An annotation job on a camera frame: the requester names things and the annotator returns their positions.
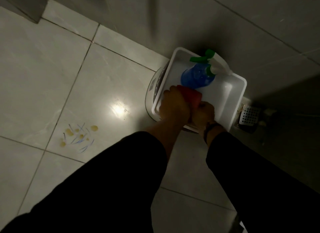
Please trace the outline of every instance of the blue spray bottle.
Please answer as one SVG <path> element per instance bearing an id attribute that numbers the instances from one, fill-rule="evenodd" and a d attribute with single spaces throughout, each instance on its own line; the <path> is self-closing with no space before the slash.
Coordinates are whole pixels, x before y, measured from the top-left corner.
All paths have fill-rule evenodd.
<path id="1" fill-rule="evenodd" d="M 191 57 L 196 64 L 181 75 L 181 84 L 191 89 L 198 89 L 211 84 L 217 74 L 231 75 L 232 71 L 226 61 L 213 50 L 208 49 L 204 57 Z"/>

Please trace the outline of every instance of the red sponge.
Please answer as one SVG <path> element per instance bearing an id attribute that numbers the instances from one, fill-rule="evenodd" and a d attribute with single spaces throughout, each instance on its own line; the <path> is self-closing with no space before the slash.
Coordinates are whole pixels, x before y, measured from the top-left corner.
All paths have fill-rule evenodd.
<path id="1" fill-rule="evenodd" d="M 181 92 L 184 100 L 190 103 L 193 109 L 197 109 L 199 107 L 202 99 L 202 93 L 182 85 L 177 85 L 177 88 Z"/>

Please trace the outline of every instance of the yellow stain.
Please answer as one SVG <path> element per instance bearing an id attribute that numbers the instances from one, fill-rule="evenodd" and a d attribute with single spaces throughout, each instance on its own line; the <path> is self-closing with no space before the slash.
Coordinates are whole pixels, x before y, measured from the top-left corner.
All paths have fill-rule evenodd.
<path id="1" fill-rule="evenodd" d="M 96 125 L 91 126 L 91 130 L 94 132 L 98 131 L 98 126 Z"/>
<path id="2" fill-rule="evenodd" d="M 73 136 L 73 132 L 70 129 L 66 129 L 66 134 L 68 134 L 69 136 Z"/>

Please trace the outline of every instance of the bracelet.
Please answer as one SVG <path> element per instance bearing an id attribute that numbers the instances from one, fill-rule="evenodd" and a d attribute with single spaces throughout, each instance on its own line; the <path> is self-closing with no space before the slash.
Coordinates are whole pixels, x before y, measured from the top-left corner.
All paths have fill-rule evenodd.
<path id="1" fill-rule="evenodd" d="M 208 144 L 207 143 L 207 136 L 208 136 L 209 131 L 212 130 L 214 127 L 217 127 L 217 126 L 221 126 L 222 127 L 222 125 L 218 124 L 217 122 L 213 123 L 213 124 L 209 124 L 209 122 L 207 123 L 207 127 L 206 127 L 206 129 L 205 129 L 205 131 L 203 133 L 203 139 L 204 139 L 206 144 Z"/>

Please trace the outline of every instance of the bathroom floor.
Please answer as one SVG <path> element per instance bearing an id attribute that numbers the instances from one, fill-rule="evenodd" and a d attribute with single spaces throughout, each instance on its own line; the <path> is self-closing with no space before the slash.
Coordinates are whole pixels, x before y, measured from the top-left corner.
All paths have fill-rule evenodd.
<path id="1" fill-rule="evenodd" d="M 0 36 L 2 229 L 154 123 L 145 94 L 168 59 L 53 0 L 38 24 L 0 7 Z M 152 204 L 155 233 L 228 232 L 236 211 L 205 158 L 202 139 L 182 131 Z"/>

